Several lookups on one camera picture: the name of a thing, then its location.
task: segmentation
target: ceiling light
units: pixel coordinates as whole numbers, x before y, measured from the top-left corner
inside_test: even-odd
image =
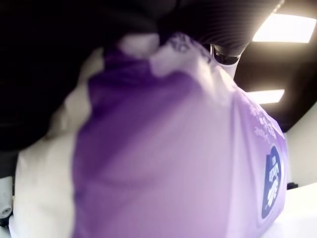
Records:
[[[284,89],[248,92],[247,94],[258,104],[278,103],[284,94]]]
[[[316,25],[316,19],[272,14],[253,37],[253,41],[308,43]]]

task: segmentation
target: purple bag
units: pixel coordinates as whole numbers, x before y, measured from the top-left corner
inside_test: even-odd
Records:
[[[202,46],[129,35],[94,53],[48,137],[21,153],[15,224],[32,238],[259,238],[286,169],[276,121]]]

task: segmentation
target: black ceiling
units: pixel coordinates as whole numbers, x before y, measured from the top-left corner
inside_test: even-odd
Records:
[[[277,13],[317,19],[317,1],[287,0]],[[234,80],[247,92],[285,89],[279,103],[262,107],[286,132],[317,101],[317,29],[308,44],[250,43]]]

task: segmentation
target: white wall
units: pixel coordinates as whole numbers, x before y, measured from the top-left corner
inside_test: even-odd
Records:
[[[317,103],[287,132],[291,179],[317,182]]]

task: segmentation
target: white surface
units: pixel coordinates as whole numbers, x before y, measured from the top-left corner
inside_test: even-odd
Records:
[[[317,182],[317,103],[287,132],[287,144],[292,181]]]
[[[286,192],[282,214],[262,238],[316,238],[317,183]]]
[[[284,94],[284,89],[248,92],[247,94],[258,104],[278,103]]]
[[[272,14],[263,23],[253,41],[308,43],[316,25],[316,19]]]

